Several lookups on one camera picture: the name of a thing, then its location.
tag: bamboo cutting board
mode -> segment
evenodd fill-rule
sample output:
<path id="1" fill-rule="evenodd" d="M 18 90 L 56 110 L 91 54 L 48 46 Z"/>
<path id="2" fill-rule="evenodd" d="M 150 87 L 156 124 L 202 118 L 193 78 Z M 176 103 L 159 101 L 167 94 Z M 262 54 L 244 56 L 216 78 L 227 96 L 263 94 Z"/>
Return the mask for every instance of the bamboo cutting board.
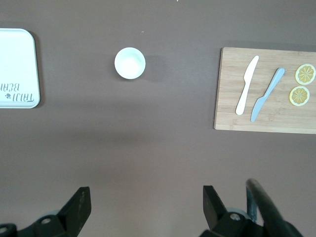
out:
<path id="1" fill-rule="evenodd" d="M 242 115 L 235 113 L 244 87 L 243 76 L 254 56 L 259 61 L 250 84 Z M 305 87 L 310 99 L 303 106 L 289 101 L 290 91 L 300 84 L 295 72 L 302 64 L 316 67 L 316 53 L 250 48 L 222 49 L 214 128 L 218 130 L 316 134 L 316 79 Z M 250 121 L 256 100 L 263 96 L 277 68 L 286 72 L 271 92 L 254 122 Z"/>

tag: knife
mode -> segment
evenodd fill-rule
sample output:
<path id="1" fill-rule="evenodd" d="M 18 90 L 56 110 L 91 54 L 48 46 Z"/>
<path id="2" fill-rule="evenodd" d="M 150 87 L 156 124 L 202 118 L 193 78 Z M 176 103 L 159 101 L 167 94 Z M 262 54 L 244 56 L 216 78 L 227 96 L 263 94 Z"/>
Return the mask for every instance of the knife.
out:
<path id="1" fill-rule="evenodd" d="M 251 119 L 250 121 L 254 122 L 263 106 L 263 104 L 265 103 L 265 101 L 267 100 L 268 96 L 270 95 L 271 91 L 275 88 L 275 86 L 277 85 L 277 83 L 280 81 L 281 77 L 284 75 L 285 73 L 285 69 L 284 68 L 278 68 L 276 70 L 276 73 L 274 74 L 267 90 L 266 93 L 260 97 L 259 99 L 257 99 L 253 109 L 252 109 L 252 114 L 251 114 Z"/>
<path id="2" fill-rule="evenodd" d="M 246 105 L 246 100 L 247 100 L 247 95 L 248 95 L 248 90 L 250 86 L 250 82 L 253 76 L 253 73 L 255 71 L 255 68 L 257 66 L 259 60 L 259 56 L 255 56 L 251 62 L 249 63 L 245 75 L 243 76 L 243 79 L 245 81 L 245 86 L 242 90 L 241 97 L 238 101 L 237 107 L 236 107 L 236 114 L 237 115 L 242 115 L 243 111 L 245 110 L 245 105 Z"/>

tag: lemon slice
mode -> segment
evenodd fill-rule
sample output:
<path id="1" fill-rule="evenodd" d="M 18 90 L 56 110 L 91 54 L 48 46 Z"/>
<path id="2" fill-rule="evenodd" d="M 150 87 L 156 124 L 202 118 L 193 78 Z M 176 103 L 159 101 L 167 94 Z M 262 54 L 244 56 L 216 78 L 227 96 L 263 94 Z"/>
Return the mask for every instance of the lemon slice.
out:
<path id="1" fill-rule="evenodd" d="M 296 81 L 301 85 L 308 85 L 315 79 L 316 69 L 312 64 L 303 64 L 295 73 Z"/>
<path id="2" fill-rule="evenodd" d="M 292 105 L 302 106 L 307 103 L 310 98 L 310 91 L 304 86 L 297 86 L 290 92 L 289 99 Z"/>

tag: small white bowl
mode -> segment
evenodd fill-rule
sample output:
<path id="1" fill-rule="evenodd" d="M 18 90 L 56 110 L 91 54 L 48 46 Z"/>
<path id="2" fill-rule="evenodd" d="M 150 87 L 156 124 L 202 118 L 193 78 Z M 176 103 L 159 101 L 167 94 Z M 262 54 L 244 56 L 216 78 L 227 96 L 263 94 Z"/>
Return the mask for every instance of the small white bowl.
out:
<path id="1" fill-rule="evenodd" d="M 124 48 L 115 57 L 115 69 L 125 79 L 138 78 L 145 70 L 144 55 L 136 48 Z"/>

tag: light blue plastic knife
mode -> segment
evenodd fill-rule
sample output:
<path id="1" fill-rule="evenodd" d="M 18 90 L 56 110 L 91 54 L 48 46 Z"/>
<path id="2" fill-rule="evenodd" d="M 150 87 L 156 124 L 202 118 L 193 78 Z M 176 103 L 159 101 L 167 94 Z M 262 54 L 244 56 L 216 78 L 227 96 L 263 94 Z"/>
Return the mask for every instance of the light blue plastic knife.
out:
<path id="1" fill-rule="evenodd" d="M 271 91 L 275 88 L 275 86 L 277 85 L 277 83 L 280 81 L 280 79 L 282 78 L 282 76 L 285 73 L 285 69 L 284 68 L 278 68 L 276 70 L 276 73 L 274 74 L 268 89 L 266 90 L 266 93 L 260 97 L 259 99 L 257 99 L 253 109 L 252 109 L 252 114 L 251 114 L 251 119 L 250 121 L 254 122 L 263 106 L 263 104 L 265 103 L 265 101 L 267 100 L 268 96 L 270 95 Z"/>

